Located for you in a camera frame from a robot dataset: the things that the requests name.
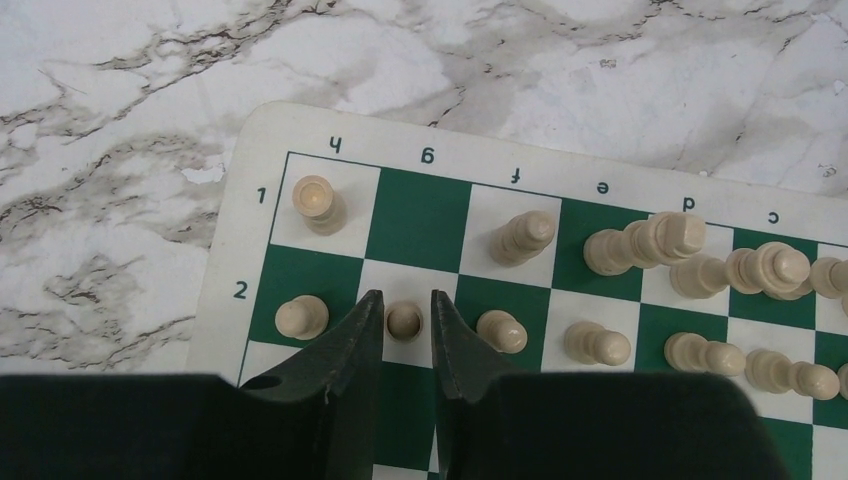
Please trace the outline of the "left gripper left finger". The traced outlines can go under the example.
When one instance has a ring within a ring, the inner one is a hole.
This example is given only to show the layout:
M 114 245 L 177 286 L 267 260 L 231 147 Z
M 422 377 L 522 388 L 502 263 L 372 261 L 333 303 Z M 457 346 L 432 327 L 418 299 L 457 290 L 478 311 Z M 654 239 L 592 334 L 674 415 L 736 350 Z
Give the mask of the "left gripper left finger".
M 235 386 L 214 374 L 1 379 L 5 479 L 368 479 L 384 300 Z

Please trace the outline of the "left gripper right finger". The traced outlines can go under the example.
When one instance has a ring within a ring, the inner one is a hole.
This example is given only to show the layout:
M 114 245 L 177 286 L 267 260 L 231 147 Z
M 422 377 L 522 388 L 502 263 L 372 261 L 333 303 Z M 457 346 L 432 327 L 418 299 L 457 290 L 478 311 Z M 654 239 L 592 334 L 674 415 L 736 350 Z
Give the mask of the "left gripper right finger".
M 438 468 L 444 479 L 785 479 L 730 380 L 680 372 L 531 372 L 433 292 Z

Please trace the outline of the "light pawn chess piece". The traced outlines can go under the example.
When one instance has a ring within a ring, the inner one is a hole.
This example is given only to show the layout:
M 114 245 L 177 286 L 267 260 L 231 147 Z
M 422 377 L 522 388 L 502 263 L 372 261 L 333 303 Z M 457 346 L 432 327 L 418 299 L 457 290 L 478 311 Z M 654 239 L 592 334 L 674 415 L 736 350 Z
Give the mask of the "light pawn chess piece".
M 844 399 L 848 399 L 848 364 L 843 364 L 837 371 L 839 380 L 839 392 Z

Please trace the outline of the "light bishop chess piece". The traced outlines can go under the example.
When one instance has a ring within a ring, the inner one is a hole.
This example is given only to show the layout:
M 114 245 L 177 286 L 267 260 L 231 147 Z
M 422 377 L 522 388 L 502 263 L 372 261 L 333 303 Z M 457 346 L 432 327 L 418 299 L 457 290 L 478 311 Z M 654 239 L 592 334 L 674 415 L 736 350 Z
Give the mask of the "light bishop chess piece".
M 808 277 L 812 289 L 816 293 L 829 299 L 839 299 L 845 314 L 848 313 L 847 265 L 847 260 L 822 257 L 814 261 Z

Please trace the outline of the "light king chess piece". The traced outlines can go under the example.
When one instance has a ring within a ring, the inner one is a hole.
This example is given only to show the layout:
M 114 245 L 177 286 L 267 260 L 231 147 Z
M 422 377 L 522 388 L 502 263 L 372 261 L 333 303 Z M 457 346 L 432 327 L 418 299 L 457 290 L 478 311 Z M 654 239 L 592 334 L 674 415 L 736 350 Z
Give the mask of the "light king chess piece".
M 807 256 L 782 242 L 756 249 L 739 248 L 727 259 L 697 254 L 671 267 L 675 292 L 685 298 L 711 298 L 728 287 L 745 295 L 784 295 L 796 290 L 811 272 Z

